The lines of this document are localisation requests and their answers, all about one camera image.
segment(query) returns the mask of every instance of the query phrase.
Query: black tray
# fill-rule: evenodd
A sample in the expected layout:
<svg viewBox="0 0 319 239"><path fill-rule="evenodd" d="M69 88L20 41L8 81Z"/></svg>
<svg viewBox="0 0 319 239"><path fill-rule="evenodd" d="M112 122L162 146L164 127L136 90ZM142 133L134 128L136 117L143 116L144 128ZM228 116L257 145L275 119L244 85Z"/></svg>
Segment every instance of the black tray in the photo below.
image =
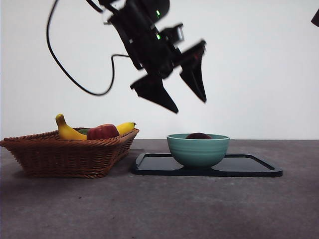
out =
<svg viewBox="0 0 319 239"><path fill-rule="evenodd" d="M283 170L250 154L226 154L223 160L208 169L189 169L169 153L142 153L131 167L139 175L280 177Z"/></svg>

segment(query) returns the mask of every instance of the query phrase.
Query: black cable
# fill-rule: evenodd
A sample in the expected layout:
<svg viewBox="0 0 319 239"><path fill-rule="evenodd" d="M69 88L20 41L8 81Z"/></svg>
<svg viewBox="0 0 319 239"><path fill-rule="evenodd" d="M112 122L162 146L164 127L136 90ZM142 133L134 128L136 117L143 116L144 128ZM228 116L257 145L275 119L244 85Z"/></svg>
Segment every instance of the black cable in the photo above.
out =
<svg viewBox="0 0 319 239"><path fill-rule="evenodd" d="M92 2L91 0L86 0L86 1L87 1L88 4L91 5L91 7L94 8L96 11L98 11L98 12L103 12L103 10L100 9L98 6L96 6L96 5L94 4L94 2Z"/></svg>
<svg viewBox="0 0 319 239"><path fill-rule="evenodd" d="M111 56L111 62L112 62L112 80L111 80L111 84L110 84L109 88L108 88L105 92L102 92L102 93L93 93L93 92L88 91L87 89L85 89L83 86L81 86L79 83L77 83L77 82L70 76L70 74L63 68L62 64L61 64L61 63L59 62L59 60L56 58L56 56L54 55L54 52L53 52L53 50L52 50L52 48L51 48L50 39L49 39L49 29L50 29L51 19L52 19L54 10L55 10L55 8L56 8L57 2L58 2L58 0L55 0L55 2L54 2L54 4L53 4L53 7L52 7L52 10L51 10L51 13L50 13L50 15L49 15L48 22L47 22L47 27L46 27L46 42L47 42L49 51L50 51L50 53L51 53L53 59L54 59L55 62L58 64L58 66L61 68L61 70L66 74L66 76L67 76L75 85L77 85L80 89L82 89L82 90L85 91L86 93L89 93L89 94L94 95L94 96L102 96L102 95L105 95L106 93L108 93L108 92L110 91L110 89L112 88L113 82L114 82L115 68L114 68L114 60L113 60L113 57L114 57L114 56L129 57L129 56L128 56L128 55L122 55L122 54L114 54L114 55Z"/></svg>

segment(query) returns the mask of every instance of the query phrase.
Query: green fruit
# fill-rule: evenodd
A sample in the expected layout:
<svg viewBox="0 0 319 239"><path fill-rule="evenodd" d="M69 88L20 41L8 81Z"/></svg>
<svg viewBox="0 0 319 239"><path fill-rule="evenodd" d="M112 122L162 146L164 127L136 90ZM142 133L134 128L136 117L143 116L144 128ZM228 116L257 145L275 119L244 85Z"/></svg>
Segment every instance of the green fruit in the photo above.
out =
<svg viewBox="0 0 319 239"><path fill-rule="evenodd" d="M186 138L189 139L212 139L209 135L205 133L191 133Z"/></svg>
<svg viewBox="0 0 319 239"><path fill-rule="evenodd" d="M81 133L81 134L87 135L89 129L90 129L90 128L82 128L82 129L79 129L78 132Z"/></svg>

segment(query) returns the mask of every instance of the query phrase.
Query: red apple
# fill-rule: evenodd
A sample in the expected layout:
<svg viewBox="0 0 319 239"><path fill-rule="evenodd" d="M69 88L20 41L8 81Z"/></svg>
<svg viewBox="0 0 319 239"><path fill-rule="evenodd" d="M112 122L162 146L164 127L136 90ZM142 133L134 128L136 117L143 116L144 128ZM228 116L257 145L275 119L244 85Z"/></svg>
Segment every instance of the red apple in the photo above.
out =
<svg viewBox="0 0 319 239"><path fill-rule="evenodd" d="M94 128L90 128L87 133L87 139L106 139L119 136L116 126L111 123L106 123Z"/></svg>

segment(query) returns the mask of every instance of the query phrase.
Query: basket rim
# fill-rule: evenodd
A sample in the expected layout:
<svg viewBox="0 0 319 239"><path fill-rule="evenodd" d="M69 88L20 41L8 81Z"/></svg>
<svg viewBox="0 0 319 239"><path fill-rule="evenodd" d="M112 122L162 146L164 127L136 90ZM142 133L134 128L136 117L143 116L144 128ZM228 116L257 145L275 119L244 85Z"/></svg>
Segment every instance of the basket rim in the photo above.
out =
<svg viewBox="0 0 319 239"><path fill-rule="evenodd" d="M85 127L75 127L73 129L79 130ZM80 140L80 139L42 139L37 137L42 137L46 134L48 135L55 135L58 134L58 130L50 131L50 132L44 132L44 133L38 133L38 134L30 134L30 135L24 135L24 136L18 136L18 137L6 137L3 140L0 141L0 146L4 146L4 144L9 142L67 142L67 143L75 143L75 144L82 144L82 145L88 145L88 144L115 144L115 143L121 143L125 142L127 139L131 138L133 135L136 136L140 130L137 128L134 128L132 131L127 132L126 134L122 134L116 137L112 138L106 138L106 139L90 139L90 140Z"/></svg>

